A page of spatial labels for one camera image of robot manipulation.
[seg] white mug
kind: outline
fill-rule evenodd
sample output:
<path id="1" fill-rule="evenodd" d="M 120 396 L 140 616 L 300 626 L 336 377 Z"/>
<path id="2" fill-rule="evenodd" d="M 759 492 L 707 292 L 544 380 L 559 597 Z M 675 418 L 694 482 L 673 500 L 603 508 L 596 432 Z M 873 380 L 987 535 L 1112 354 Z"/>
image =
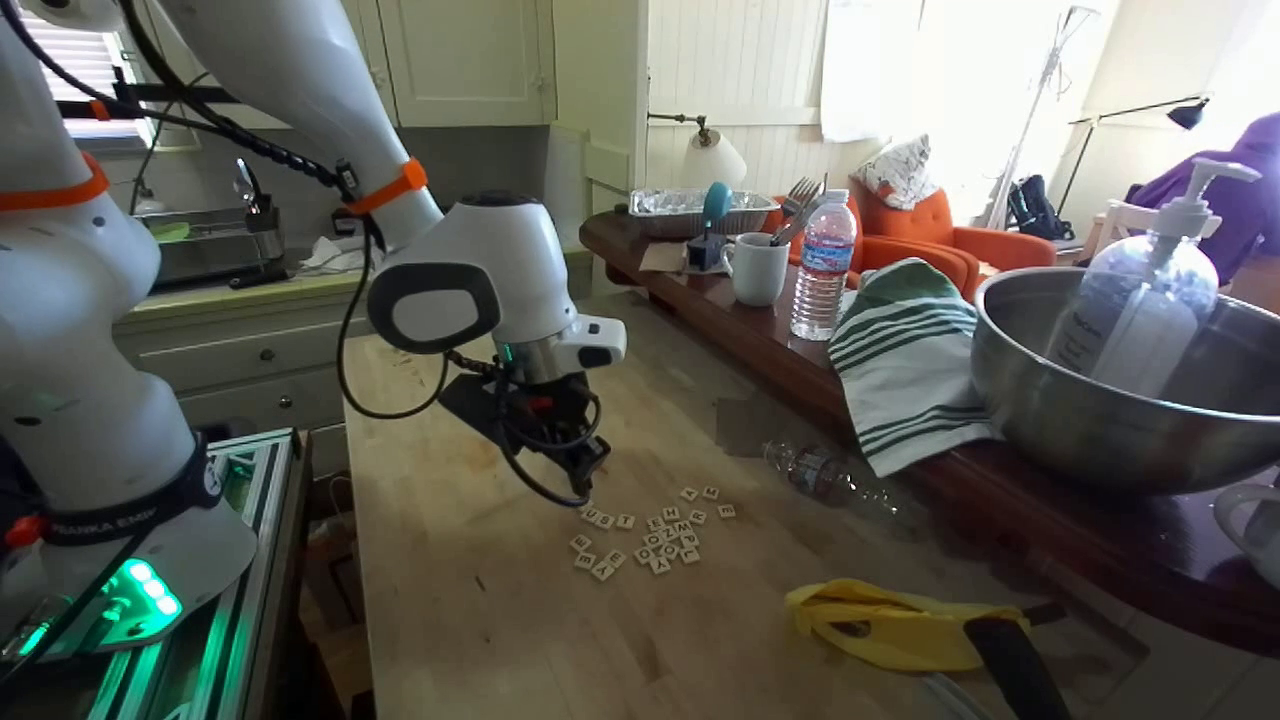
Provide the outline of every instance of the white mug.
<path id="1" fill-rule="evenodd" d="M 1254 562 L 1254 570 L 1280 589 L 1280 489 L 1238 484 L 1212 500 L 1218 524 Z"/>
<path id="2" fill-rule="evenodd" d="M 773 231 L 741 231 L 724 246 L 724 273 L 741 304 L 768 308 L 789 279 L 789 246 L 773 246 Z"/>

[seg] clear spray bottle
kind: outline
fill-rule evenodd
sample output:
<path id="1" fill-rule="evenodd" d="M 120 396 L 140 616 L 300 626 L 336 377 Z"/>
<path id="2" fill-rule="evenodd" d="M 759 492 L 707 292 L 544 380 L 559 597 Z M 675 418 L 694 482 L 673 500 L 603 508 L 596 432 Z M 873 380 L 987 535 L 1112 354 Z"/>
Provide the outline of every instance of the clear spray bottle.
<path id="1" fill-rule="evenodd" d="M 1196 159 L 1187 194 L 1156 213 L 1148 236 L 1109 246 L 1089 265 L 1047 336 L 1047 362 L 1137 396 L 1166 396 L 1220 290 L 1196 250 L 1218 177 L 1258 181 L 1246 166 Z"/>

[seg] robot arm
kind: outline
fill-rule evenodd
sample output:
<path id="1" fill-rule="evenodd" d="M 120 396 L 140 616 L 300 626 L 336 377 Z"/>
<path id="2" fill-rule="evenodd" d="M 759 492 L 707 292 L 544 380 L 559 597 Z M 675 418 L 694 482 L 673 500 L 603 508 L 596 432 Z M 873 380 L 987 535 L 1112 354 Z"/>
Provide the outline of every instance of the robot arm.
<path id="1" fill-rule="evenodd" d="M 57 26 L 116 27 L 120 6 L 130 18 L 135 0 L 30 6 Z M 369 290 L 374 328 L 471 368 L 440 399 L 493 435 L 519 482 L 519 448 L 553 457 L 578 495 L 534 489 L 580 506 L 609 454 L 586 374 L 623 356 L 623 328 L 568 301 L 549 213 L 527 201 L 438 207 L 341 0 L 166 10 L 231 95 L 319 148 L 346 201 L 391 246 Z M 0 435 L 62 524 L 36 562 L 0 577 L 0 657 L 4 645 L 57 636 L 40 616 L 74 616 L 67 597 L 106 589 L 99 571 L 123 555 L 154 570 L 150 589 L 166 589 L 166 626 L 120 626 L 123 636 L 99 636 L 99 649 L 140 645 L 227 589 L 253 562 L 253 533 L 218 484 L 201 484 L 205 448 L 174 387 L 130 368 L 112 344 L 112 326 L 150 296 L 162 252 L 81 159 L 15 26 L 0 26 L 0 109 Z M 496 339 L 496 364 L 455 356 L 478 336 Z"/>

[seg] metal bowl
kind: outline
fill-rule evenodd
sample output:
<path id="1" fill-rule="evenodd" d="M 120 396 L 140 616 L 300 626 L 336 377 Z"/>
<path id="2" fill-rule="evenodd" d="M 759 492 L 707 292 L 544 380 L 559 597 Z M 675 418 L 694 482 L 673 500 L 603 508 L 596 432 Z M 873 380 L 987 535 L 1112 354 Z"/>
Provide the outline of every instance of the metal bowl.
<path id="1" fill-rule="evenodd" d="M 972 377 L 1010 445 L 1103 492 L 1202 492 L 1280 462 L 1280 316 L 1224 296 L 1148 399 L 1045 356 L 1082 277 L 1005 273 L 975 296 Z"/>

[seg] striped towel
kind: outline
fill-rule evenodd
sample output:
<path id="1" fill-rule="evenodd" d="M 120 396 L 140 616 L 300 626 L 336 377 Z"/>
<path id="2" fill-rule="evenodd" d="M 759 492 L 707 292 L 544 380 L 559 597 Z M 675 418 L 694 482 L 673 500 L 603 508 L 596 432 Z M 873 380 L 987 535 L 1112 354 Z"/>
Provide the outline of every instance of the striped towel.
<path id="1" fill-rule="evenodd" d="M 887 265 L 841 313 L 830 356 L 875 476 L 998 435 L 970 380 L 972 328 L 975 308 L 924 259 Z"/>

